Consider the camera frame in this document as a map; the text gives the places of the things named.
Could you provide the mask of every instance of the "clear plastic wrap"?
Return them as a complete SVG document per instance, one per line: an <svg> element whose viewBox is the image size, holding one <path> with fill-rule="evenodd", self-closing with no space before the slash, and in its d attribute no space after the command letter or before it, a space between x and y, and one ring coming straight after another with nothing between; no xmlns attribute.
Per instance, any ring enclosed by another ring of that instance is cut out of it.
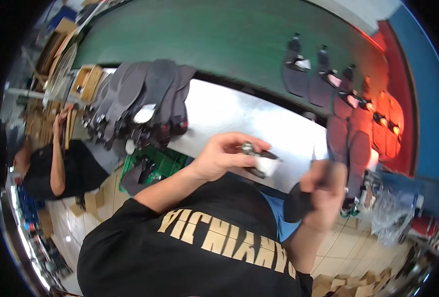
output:
<svg viewBox="0 0 439 297"><path fill-rule="evenodd" d="M378 236L378 242L393 246L398 242L403 230L414 217L414 207L403 203L402 196L406 193L384 189L375 193L377 200L370 212L372 234Z"/></svg>

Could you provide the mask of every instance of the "person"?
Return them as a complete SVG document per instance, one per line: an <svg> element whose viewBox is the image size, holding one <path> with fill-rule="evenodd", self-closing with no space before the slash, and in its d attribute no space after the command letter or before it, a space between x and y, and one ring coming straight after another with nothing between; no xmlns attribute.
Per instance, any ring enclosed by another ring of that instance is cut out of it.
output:
<svg viewBox="0 0 439 297"><path fill-rule="evenodd" d="M62 125L67 111L53 123L53 142L32 151L30 139L17 131L8 135L8 165L20 173L28 195L35 200L83 196L97 189L109 176L81 140L71 140L62 153Z"/></svg>
<svg viewBox="0 0 439 297"><path fill-rule="evenodd" d="M145 188L90 232L78 259L84 296L311 296L310 272L342 205L347 169L334 164L330 189L315 189L324 161L302 176L314 211L282 243L271 207L251 184L231 177L251 167L239 132L217 134L188 166Z"/></svg>

